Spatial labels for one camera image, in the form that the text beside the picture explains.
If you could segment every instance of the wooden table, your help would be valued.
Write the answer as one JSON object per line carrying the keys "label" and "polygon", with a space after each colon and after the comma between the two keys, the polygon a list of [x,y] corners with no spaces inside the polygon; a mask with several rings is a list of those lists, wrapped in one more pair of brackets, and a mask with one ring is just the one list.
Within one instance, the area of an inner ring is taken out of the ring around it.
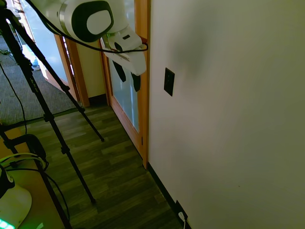
{"label": "wooden table", "polygon": [[[12,139],[20,136],[21,132],[16,128],[7,131],[6,134]],[[29,152],[26,143],[16,146],[16,149],[19,153]],[[11,154],[12,152],[6,148],[3,144],[3,140],[0,139],[0,158]],[[37,166],[34,160],[26,160],[22,161],[18,168],[37,169]],[[60,218],[60,213],[63,213],[62,209],[58,210],[54,204],[54,202],[58,203],[58,200],[52,200],[50,196],[52,194],[46,187],[49,186],[49,188],[51,188],[51,186],[49,183],[46,184],[44,182],[39,172],[19,170],[11,171],[9,174],[14,178],[16,184],[28,190],[32,196],[31,209],[18,229],[36,229],[41,223],[43,223],[42,229],[65,228]]]}

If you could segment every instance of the gray carpet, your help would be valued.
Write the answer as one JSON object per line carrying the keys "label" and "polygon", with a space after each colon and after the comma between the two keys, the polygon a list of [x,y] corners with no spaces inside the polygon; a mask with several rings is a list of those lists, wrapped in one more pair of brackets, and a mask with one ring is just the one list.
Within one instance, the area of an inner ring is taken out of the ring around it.
{"label": "gray carpet", "polygon": [[[0,49],[9,49],[2,36],[0,36]],[[10,57],[13,58],[12,56],[0,54],[1,65],[23,104],[26,120],[43,117],[44,112],[35,94],[27,84],[20,67]],[[75,108],[64,92],[45,81],[41,71],[34,71],[33,76],[53,114]],[[21,106],[1,69],[0,102],[0,121],[3,125],[23,122]]]}

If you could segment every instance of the wall outlet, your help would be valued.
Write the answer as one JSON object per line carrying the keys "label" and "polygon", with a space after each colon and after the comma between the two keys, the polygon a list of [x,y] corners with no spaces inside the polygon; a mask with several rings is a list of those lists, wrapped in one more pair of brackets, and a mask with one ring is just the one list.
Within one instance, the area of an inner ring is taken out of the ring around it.
{"label": "wall outlet", "polygon": [[186,214],[186,212],[184,211],[184,209],[182,208],[182,206],[181,206],[181,204],[179,203],[178,200],[176,201],[176,210],[177,210],[177,214],[178,214],[179,212],[182,212],[183,215],[184,215],[185,220],[187,220],[187,214]]}
{"label": "wall outlet", "polygon": [[173,82],[175,80],[175,73],[173,73],[168,68],[165,69],[165,80],[164,80],[164,90],[173,96]]}

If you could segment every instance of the light switch plate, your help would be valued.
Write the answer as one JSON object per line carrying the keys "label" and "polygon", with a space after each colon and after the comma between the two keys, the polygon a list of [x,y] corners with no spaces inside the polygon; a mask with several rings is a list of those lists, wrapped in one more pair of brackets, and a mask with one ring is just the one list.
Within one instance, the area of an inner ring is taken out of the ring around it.
{"label": "light switch plate", "polygon": [[164,80],[164,90],[173,96],[173,82],[175,80],[175,73],[173,73],[168,68],[165,68],[165,80]]}

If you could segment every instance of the wooden floor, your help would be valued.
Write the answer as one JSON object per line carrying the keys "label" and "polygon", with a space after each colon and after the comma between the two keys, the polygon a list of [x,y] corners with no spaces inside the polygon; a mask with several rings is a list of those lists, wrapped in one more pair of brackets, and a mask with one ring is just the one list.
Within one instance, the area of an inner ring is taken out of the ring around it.
{"label": "wooden floor", "polygon": [[28,126],[47,152],[47,173],[67,200],[71,224],[79,229],[180,229],[120,121],[110,107],[89,108],[87,116],[105,138],[102,143],[78,112],[56,117],[71,153],[97,204],[89,201],[50,123]]}

